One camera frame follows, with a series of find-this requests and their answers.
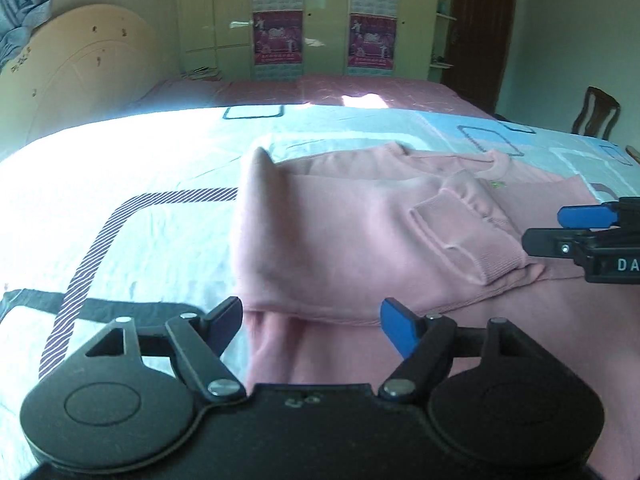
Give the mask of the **pink long-sleeve sweatshirt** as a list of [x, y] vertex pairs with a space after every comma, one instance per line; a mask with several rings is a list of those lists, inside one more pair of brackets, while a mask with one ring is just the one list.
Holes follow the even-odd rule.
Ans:
[[382, 384], [400, 357], [382, 301], [462, 326], [507, 318], [582, 378], [605, 409], [590, 463], [639, 474], [639, 291], [589, 284], [574, 263], [535, 259], [521, 238], [590, 205], [563, 178], [491, 151], [390, 143], [244, 165], [231, 265], [250, 336], [249, 385]]

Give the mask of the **wooden bed footboard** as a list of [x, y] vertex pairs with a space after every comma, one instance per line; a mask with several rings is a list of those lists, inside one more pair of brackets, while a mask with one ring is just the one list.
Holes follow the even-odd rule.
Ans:
[[625, 151], [633, 160], [640, 164], [640, 152], [638, 150], [631, 145], [627, 145]]

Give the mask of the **dark wooden chair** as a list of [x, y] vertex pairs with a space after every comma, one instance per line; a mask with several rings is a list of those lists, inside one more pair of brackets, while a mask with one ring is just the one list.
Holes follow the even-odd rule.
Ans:
[[572, 133], [607, 141], [621, 112], [622, 107], [616, 99], [599, 88], [588, 87]]

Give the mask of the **patterned light blue bedsheet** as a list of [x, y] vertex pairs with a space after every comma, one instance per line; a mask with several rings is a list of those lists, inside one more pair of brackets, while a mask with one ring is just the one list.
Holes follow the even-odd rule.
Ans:
[[[238, 296], [231, 235], [244, 165], [397, 143], [497, 151], [594, 201], [639, 191], [639, 165], [608, 141], [502, 120], [329, 105], [244, 105], [95, 122], [1, 164], [1, 474], [37, 465], [20, 424], [29, 391], [112, 321], [163, 325]], [[243, 323], [222, 360], [247, 384]]]

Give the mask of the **pink checked bed cover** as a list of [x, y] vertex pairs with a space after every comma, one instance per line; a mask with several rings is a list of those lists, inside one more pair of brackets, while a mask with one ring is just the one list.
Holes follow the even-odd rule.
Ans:
[[127, 114], [235, 105], [312, 104], [399, 108], [477, 118], [489, 114], [454, 90], [425, 80], [396, 77], [308, 75], [294, 81], [174, 79], [157, 84], [124, 108]]

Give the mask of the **white corner shelf unit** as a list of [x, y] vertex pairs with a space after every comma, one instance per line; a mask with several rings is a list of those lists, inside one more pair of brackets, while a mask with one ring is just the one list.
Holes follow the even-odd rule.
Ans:
[[442, 75], [452, 67], [448, 61], [447, 50], [450, 28], [456, 21], [452, 0], [436, 0], [434, 39], [428, 73], [428, 80], [431, 82], [441, 81]]

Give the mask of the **dark brown wooden door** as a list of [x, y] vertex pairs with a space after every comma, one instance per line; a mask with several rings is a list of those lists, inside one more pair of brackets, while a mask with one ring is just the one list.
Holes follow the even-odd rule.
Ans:
[[516, 0], [451, 0], [442, 83], [494, 114], [506, 70]]

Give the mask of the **stack of books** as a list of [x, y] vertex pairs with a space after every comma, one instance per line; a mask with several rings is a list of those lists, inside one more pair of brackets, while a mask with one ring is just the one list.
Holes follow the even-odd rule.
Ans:
[[192, 68], [192, 70], [186, 70], [181, 74], [183, 79], [189, 80], [221, 80], [221, 72], [217, 67], [201, 66], [198, 68]]

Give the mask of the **lower right pink poster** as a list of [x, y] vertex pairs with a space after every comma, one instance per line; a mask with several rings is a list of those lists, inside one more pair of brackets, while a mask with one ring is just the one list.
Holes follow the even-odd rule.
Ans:
[[380, 76], [393, 73], [397, 20], [352, 14], [349, 22], [347, 73]]

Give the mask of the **cream round headboard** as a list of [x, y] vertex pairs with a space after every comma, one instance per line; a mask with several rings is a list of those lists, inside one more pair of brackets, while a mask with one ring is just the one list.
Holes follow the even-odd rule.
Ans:
[[137, 13], [89, 4], [43, 25], [1, 71], [1, 157], [100, 122], [179, 75], [177, 58]]

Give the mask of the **lower left pink poster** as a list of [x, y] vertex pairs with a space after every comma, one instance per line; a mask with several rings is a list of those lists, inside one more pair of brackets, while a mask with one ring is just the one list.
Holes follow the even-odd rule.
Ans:
[[303, 75], [303, 12], [253, 15], [254, 79], [292, 81]]

